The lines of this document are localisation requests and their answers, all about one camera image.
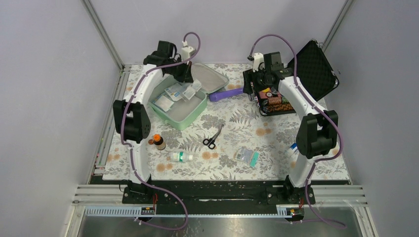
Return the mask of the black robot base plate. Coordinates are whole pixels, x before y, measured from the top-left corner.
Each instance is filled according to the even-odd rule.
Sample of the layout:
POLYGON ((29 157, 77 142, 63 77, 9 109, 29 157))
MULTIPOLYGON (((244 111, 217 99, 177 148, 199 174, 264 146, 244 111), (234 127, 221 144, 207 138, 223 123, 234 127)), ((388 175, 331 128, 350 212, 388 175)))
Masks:
POLYGON ((277 205, 315 204, 311 187, 292 188, 285 181, 128 182, 123 204, 149 204, 157 214, 275 214, 277 205))

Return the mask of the white gauze packet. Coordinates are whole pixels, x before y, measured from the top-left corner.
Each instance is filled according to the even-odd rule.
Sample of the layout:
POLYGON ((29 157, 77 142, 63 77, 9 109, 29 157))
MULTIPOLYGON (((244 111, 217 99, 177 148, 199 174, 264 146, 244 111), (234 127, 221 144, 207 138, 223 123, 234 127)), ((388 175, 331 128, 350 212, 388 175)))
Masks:
POLYGON ((165 95, 159 95, 153 101, 153 104, 160 108, 162 111, 167 112, 172 108, 174 102, 165 95))

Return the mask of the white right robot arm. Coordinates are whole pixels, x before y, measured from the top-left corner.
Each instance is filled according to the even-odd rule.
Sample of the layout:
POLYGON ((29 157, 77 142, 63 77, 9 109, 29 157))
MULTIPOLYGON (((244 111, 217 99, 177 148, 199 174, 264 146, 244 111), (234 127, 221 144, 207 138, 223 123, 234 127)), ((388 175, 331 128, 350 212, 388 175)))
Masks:
POLYGON ((284 199, 296 203, 303 197, 302 187, 310 182, 313 165, 326 156, 337 142, 337 114, 327 111, 308 93, 297 77, 296 68, 285 68, 279 52, 254 53, 248 59, 253 67, 244 72, 244 92, 265 89, 278 92, 291 104, 300 118, 296 136, 299 155, 288 175, 290 186, 283 190, 284 199))

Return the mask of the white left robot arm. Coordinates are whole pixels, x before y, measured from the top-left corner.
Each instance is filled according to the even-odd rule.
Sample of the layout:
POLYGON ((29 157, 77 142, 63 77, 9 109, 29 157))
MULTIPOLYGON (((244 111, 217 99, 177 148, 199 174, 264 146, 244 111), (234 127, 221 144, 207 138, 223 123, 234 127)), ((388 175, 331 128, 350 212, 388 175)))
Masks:
POLYGON ((142 203, 153 198, 153 185, 145 151, 151 132, 147 104, 153 89, 166 77, 179 82, 192 82, 190 57, 181 56, 174 43, 159 41, 158 47, 143 61, 140 78, 122 100, 113 102, 115 130, 128 152, 130 174, 128 186, 142 203))

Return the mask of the blue white wipes packet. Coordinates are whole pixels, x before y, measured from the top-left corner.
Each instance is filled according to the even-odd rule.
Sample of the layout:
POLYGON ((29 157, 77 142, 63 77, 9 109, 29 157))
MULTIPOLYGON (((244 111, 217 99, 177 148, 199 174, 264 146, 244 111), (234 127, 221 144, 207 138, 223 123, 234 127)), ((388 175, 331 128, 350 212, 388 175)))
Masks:
POLYGON ((174 102, 179 101, 182 99, 182 92, 183 92, 183 86, 179 83, 175 83, 172 86, 166 88, 164 90, 166 95, 174 102))

